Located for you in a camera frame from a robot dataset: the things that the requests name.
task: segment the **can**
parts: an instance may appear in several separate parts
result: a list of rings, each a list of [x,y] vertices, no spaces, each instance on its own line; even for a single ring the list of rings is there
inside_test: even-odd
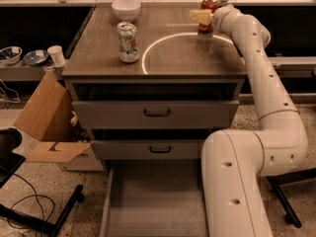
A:
[[[211,10],[211,13],[214,13],[218,9],[218,1],[217,0],[203,0],[201,2],[200,8]],[[198,28],[206,33],[213,32],[213,26],[210,23],[208,26],[204,24],[198,24]]]
[[[130,22],[118,23],[119,57],[124,62],[135,62],[139,58],[136,42],[137,28]]]

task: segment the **box flap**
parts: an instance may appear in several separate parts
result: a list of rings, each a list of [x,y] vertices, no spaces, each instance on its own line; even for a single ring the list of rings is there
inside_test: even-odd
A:
[[[14,126],[39,141],[70,141],[71,103],[67,90],[46,74]]]
[[[70,162],[91,147],[82,142],[39,142],[27,156],[27,162]]]

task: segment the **open cardboard box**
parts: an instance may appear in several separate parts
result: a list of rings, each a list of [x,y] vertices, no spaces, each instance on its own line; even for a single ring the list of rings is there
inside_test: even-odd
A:
[[[72,141],[71,104],[68,91],[45,74],[14,123],[39,141],[27,162],[53,162],[61,170],[104,171],[90,143]]]

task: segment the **black stand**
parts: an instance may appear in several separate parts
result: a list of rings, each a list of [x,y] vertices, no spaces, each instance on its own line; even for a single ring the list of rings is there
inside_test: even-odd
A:
[[[302,224],[299,218],[297,217],[295,211],[289,204],[284,193],[282,192],[280,185],[295,183],[295,182],[304,181],[304,180],[313,179],[313,178],[316,178],[316,168],[309,169],[309,170],[302,170],[302,171],[274,176],[274,177],[267,177],[267,180],[272,186],[273,191],[276,194],[276,197],[278,198],[278,200],[280,201],[280,203],[282,204],[286,212],[285,221],[289,224],[293,224],[296,228],[300,228]]]
[[[0,204],[0,216],[20,223],[23,226],[26,226],[27,228],[45,233],[49,237],[55,237],[58,235],[63,223],[65,222],[75,202],[82,201],[84,199],[83,194],[81,194],[82,189],[83,187],[81,185],[76,187],[75,191],[70,197],[67,205],[62,210],[55,224],[46,222],[36,217],[32,217],[30,215],[25,215],[16,210],[9,209],[3,206],[2,204]]]

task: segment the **white bowl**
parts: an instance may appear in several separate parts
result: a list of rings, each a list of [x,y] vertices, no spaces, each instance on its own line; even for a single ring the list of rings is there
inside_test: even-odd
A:
[[[115,15],[122,21],[133,22],[140,13],[140,2],[137,0],[117,0],[112,3]]]
[[[0,62],[13,65],[16,64],[22,54],[22,49],[18,46],[9,46],[0,50]]]

